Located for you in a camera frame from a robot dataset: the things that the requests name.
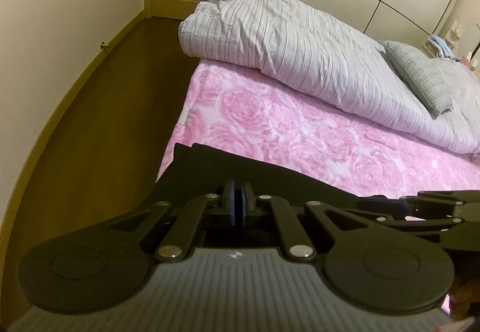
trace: white tag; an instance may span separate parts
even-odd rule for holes
[[[455,322],[453,324],[447,324],[434,330],[434,332],[463,332],[475,321],[474,317],[465,318],[462,321]]]
[[[189,113],[190,113],[190,109],[188,107],[183,107],[183,109],[181,111],[181,114],[180,114],[180,118],[178,119],[177,123],[179,123],[181,125],[184,125],[185,122],[187,121]]]

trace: striped comforter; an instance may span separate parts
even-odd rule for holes
[[[181,23],[187,55],[260,69],[299,92],[455,153],[480,152],[480,86],[463,65],[433,60],[454,110],[433,119],[378,42],[298,0],[208,0]]]

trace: wooden floor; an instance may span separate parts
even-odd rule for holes
[[[46,239],[117,216],[150,193],[198,59],[179,21],[141,21],[93,73],[55,129],[20,204],[3,276],[6,323],[27,308],[16,269]]]

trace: green textured pillow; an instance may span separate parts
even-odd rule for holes
[[[397,74],[427,110],[435,116],[452,111],[452,90],[424,53],[405,43],[382,44]]]

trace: bolt head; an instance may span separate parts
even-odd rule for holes
[[[289,249],[292,256],[295,257],[309,257],[314,254],[314,250],[308,245],[294,245]]]
[[[164,245],[158,249],[158,254],[162,257],[174,258],[182,254],[182,249],[176,245]]]

